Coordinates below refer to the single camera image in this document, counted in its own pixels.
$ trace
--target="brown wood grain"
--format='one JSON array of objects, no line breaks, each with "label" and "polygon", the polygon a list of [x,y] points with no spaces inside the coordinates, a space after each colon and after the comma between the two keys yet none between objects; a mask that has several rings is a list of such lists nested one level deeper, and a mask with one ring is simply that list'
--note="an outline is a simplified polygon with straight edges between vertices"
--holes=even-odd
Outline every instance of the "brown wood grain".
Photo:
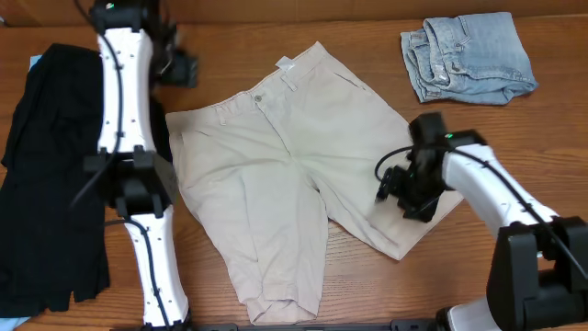
[{"label": "brown wood grain", "polygon": [[[80,0],[89,7],[94,0]],[[584,0],[167,0],[180,23],[423,19],[508,11],[515,17],[588,13]],[[2,0],[13,26],[83,25],[73,0]]]},{"label": "brown wood grain", "polygon": [[[519,36],[540,83],[536,92],[505,107],[439,101],[421,105],[401,58],[400,32],[420,20],[298,25],[182,26],[187,49],[200,59],[199,87],[163,88],[168,111],[210,105],[251,88],[319,40],[407,120],[441,110],[451,130],[475,128],[503,165],[539,200],[561,215],[588,220],[588,17],[521,18]],[[22,96],[28,57],[52,42],[95,47],[89,29],[2,29],[0,44],[0,153],[12,112]],[[384,322],[433,316],[437,309],[482,296],[493,239],[466,203],[451,212],[401,261],[361,243],[330,224],[321,309],[316,322]],[[106,330],[139,325],[142,293],[132,246],[123,227],[106,235],[112,286],[67,313],[45,313],[21,330]],[[245,308],[220,254],[180,200],[175,248],[182,284],[199,323],[247,325]],[[565,330],[588,330],[572,325]]]}]

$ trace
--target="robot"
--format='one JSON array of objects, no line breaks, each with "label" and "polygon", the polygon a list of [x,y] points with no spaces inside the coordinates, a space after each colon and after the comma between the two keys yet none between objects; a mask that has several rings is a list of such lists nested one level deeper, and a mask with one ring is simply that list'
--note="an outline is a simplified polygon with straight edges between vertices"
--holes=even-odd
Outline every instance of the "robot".
[{"label": "robot", "polygon": [[[436,318],[388,324],[194,326],[175,261],[175,172],[153,143],[149,95],[155,84],[195,86],[196,60],[176,48],[175,25],[162,21],[159,1],[96,0],[85,17],[98,34],[105,105],[97,154],[85,159],[92,175],[87,189],[97,189],[124,218],[116,223],[129,231],[144,295],[144,325],[138,329],[515,331],[588,320],[586,223],[543,206],[478,133],[448,132],[441,116],[431,113],[410,124],[413,146],[379,162],[378,178],[380,166],[394,154],[409,152],[411,165],[385,171],[377,200],[392,195],[406,222],[429,222],[443,191],[460,192],[496,237],[486,297],[441,309]],[[538,257],[555,260],[555,267],[537,271]]]}]

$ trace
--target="pants waistband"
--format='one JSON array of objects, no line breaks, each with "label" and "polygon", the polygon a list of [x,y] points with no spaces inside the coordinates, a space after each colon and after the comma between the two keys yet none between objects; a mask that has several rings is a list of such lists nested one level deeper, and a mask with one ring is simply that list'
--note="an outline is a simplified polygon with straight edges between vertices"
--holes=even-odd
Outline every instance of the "pants waistband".
[{"label": "pants waistband", "polygon": [[294,64],[287,71],[278,69],[264,78],[255,87],[239,92],[217,104],[190,111],[170,113],[166,116],[170,133],[193,131],[195,126],[205,123],[220,122],[246,112],[255,112],[256,104],[263,102],[265,97],[274,97],[287,89],[296,90],[298,81],[314,69],[328,54],[320,42],[316,42],[308,50],[292,60]]}]

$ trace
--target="beige pants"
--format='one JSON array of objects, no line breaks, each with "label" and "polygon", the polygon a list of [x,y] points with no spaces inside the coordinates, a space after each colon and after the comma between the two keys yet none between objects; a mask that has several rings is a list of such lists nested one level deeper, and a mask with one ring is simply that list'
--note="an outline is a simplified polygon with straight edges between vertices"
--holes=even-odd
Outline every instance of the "beige pants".
[{"label": "beige pants", "polygon": [[282,68],[219,104],[167,115],[182,197],[254,324],[316,317],[328,219],[401,259],[461,199],[446,193],[430,223],[403,219],[392,197],[376,204],[374,167],[411,145],[407,122],[318,42]]}]

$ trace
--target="black garment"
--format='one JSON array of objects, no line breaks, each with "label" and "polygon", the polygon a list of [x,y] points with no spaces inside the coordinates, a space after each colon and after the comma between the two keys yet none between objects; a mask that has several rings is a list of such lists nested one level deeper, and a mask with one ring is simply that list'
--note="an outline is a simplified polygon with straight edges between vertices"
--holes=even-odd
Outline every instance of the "black garment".
[{"label": "black garment", "polygon": [[91,190],[68,214],[96,153],[102,89],[98,54],[73,46],[52,45],[28,74],[2,160],[0,317],[66,311],[72,292],[80,302],[109,285],[102,200]]}]

